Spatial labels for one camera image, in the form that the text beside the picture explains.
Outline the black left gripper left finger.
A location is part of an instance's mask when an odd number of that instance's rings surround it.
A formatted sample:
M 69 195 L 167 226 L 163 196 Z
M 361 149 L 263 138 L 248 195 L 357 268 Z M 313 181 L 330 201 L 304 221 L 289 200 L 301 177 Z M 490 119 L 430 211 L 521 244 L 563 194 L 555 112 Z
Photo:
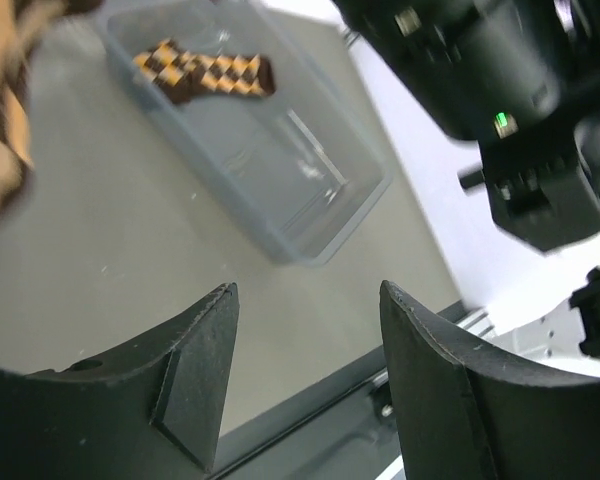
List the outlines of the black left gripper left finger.
M 223 284 L 64 371 L 0 368 L 0 479 L 206 477 L 238 318 L 238 289 Z

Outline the brown orange argyle sock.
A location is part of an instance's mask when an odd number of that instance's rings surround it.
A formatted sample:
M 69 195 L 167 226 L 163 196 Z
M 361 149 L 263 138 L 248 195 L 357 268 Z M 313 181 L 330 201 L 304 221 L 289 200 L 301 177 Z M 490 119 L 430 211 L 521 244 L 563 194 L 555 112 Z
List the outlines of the brown orange argyle sock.
M 0 0 L 0 218 L 18 201 L 34 173 L 28 116 L 31 57 L 55 21 L 89 14 L 101 5 Z
M 135 55 L 133 63 L 175 105 L 207 95 L 267 98 L 277 90 L 272 63 L 260 54 L 195 53 L 165 38 Z

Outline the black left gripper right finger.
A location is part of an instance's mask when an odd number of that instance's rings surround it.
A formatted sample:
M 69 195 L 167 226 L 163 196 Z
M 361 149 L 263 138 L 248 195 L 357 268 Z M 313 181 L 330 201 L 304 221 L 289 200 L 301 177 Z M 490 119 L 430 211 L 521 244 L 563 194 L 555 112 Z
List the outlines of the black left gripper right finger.
M 410 479 L 600 479 L 600 378 L 507 352 L 380 287 Z

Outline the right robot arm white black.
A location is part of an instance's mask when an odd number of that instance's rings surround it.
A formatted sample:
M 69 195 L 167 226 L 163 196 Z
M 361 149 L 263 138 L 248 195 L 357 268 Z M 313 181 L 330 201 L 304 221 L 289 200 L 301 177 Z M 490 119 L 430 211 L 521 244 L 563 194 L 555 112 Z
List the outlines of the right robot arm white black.
M 600 1 L 341 1 L 450 138 L 493 222 L 541 252 L 600 234 Z

